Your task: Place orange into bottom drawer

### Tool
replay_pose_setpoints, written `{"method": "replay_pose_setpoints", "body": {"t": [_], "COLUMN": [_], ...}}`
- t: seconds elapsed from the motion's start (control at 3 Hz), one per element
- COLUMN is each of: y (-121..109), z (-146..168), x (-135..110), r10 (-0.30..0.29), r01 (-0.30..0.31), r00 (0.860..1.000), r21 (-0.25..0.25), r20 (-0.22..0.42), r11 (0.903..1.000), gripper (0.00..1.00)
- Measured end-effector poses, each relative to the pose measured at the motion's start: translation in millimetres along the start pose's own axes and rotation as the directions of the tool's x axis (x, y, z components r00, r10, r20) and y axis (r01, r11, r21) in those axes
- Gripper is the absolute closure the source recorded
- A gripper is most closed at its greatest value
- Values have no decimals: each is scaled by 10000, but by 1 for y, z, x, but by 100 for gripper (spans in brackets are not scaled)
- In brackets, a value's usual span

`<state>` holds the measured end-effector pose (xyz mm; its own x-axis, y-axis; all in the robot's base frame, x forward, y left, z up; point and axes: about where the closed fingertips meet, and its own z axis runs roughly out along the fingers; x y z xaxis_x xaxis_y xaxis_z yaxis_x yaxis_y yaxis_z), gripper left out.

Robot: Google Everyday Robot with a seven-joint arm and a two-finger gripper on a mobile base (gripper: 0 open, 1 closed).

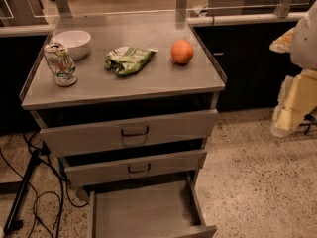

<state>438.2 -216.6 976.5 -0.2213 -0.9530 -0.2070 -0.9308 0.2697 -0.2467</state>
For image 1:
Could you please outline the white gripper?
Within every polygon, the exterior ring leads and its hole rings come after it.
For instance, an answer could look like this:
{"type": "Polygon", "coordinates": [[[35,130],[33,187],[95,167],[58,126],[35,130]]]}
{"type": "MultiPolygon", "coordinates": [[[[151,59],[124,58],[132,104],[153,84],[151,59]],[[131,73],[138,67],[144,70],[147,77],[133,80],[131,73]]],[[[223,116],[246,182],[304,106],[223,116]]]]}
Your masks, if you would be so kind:
{"type": "Polygon", "coordinates": [[[274,109],[271,133],[276,137],[292,134],[304,117],[317,108],[317,2],[291,28],[274,40],[269,49],[289,53],[291,61],[304,68],[295,77],[287,76],[281,85],[274,109]]]}

